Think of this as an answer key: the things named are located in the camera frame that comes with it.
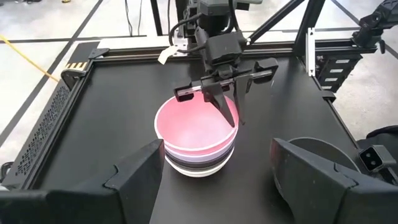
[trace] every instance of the stacked bowls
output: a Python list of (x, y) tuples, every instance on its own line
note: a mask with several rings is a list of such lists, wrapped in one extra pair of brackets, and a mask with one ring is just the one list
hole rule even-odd
[(194, 93), (192, 100), (167, 100), (155, 117), (155, 131), (163, 139), (166, 161), (178, 172), (190, 177), (206, 177), (219, 171), (234, 151), (239, 116), (234, 102), (225, 97), (235, 127), (203, 94)]

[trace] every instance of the floor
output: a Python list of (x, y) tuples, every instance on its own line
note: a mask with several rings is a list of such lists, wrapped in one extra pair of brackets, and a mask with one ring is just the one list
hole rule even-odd
[[(237, 11), (245, 35), (250, 34), (288, 1), (263, 0), (250, 11)], [(133, 35), (156, 36), (150, 1), (128, 0)], [(278, 23), (262, 40), (293, 40), (307, 1)], [(326, 0), (318, 20), (318, 39), (347, 38), (358, 19), (375, 10), (381, 0)], [(167, 0), (158, 0), (162, 30), (167, 33)], [(6, 2), (0, 7), (0, 34), (55, 77), (65, 67), (78, 43), (129, 35), (124, 1), (42, 0), (26, 4)], [(177, 22), (172, 1), (170, 23)], [(373, 129), (397, 124), (398, 27), (387, 30), (389, 52), (364, 55), (337, 93), (334, 106), (356, 139)], [(13, 161), (43, 110), (56, 83), (0, 42), (0, 164)]]

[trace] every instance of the black table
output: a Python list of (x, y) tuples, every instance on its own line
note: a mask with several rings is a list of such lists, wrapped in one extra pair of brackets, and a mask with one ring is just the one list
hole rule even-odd
[[(322, 139), (358, 161), (354, 140), (303, 65), (294, 57), (278, 62), (274, 82), (246, 95), (246, 125), (225, 167), (194, 179), (165, 165), (151, 223), (293, 223), (269, 167), (272, 138)], [(151, 142), (172, 88), (202, 72), (199, 60), (96, 66), (32, 188), (71, 189)]]

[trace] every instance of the black bracket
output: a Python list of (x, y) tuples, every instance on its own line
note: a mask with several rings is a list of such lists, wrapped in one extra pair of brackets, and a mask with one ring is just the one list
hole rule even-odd
[(380, 174), (387, 183), (398, 185), (397, 174), (390, 168), (397, 161), (384, 146), (373, 145), (361, 151), (359, 158), (368, 171)]
[(94, 59), (97, 58), (99, 56), (103, 56), (104, 54), (108, 53), (109, 49), (104, 48), (104, 49), (93, 49), (90, 53), (90, 55), (88, 56), (88, 59)]
[(69, 90), (72, 90), (72, 88), (75, 86), (76, 81), (79, 78), (83, 78), (86, 76), (86, 71), (80, 71), (76, 69), (65, 69), (61, 73), (61, 78), (67, 85)]
[(221, 84), (218, 82), (209, 82), (209, 80), (202, 81), (201, 91), (203, 93), (204, 101), (210, 102), (215, 106), (221, 114), (225, 117), (227, 122), (235, 127), (234, 118), (229, 110), (228, 104), (225, 100), (224, 91)]
[(330, 103), (334, 102), (336, 100), (336, 96), (332, 91), (329, 90), (322, 90), (322, 98), (324, 100), (330, 101)]

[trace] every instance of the black mount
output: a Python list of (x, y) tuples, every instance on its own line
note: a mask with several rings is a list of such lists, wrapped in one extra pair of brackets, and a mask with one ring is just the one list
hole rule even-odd
[(398, 187), (281, 139), (271, 144), (276, 187), (295, 223), (394, 223)]
[(0, 191), (2, 223), (149, 223), (162, 179), (157, 139), (73, 189)]
[(65, 82), (69, 90), (72, 90), (77, 80), (85, 76), (86, 76), (86, 71), (80, 71), (72, 68), (65, 69), (61, 73), (61, 78)]

